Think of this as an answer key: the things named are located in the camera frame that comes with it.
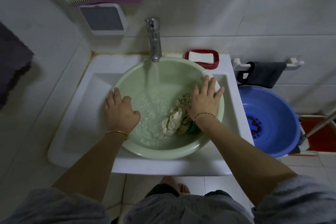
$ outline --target brush handle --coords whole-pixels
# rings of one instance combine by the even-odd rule
[[[71,6],[81,6],[81,5],[96,5],[96,4],[103,4],[103,3],[114,3],[114,4],[140,4],[142,0],[92,0],[88,2],[82,2],[73,4]]]

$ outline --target person's left hand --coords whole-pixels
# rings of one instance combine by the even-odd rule
[[[121,99],[120,91],[110,90],[104,103],[108,131],[121,131],[129,135],[140,121],[140,112],[133,111],[131,97]]]

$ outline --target faucet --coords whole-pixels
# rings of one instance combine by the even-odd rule
[[[150,43],[150,59],[153,62],[158,62],[162,57],[161,41],[160,41],[160,19],[151,16],[145,19],[146,28]]]

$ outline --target purple towel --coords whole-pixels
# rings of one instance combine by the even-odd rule
[[[34,53],[0,22],[0,110],[20,76],[30,69]]]

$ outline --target sink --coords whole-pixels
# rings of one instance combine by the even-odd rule
[[[101,55],[89,65],[62,119],[48,151],[48,159],[62,167],[72,166],[105,133],[103,102],[122,74],[145,60],[145,55]],[[222,123],[253,144],[239,96],[229,55],[220,55],[213,70],[225,87]],[[137,156],[125,148],[117,154],[112,172],[165,175],[229,175],[229,168],[210,141],[202,149],[175,160],[153,160]]]

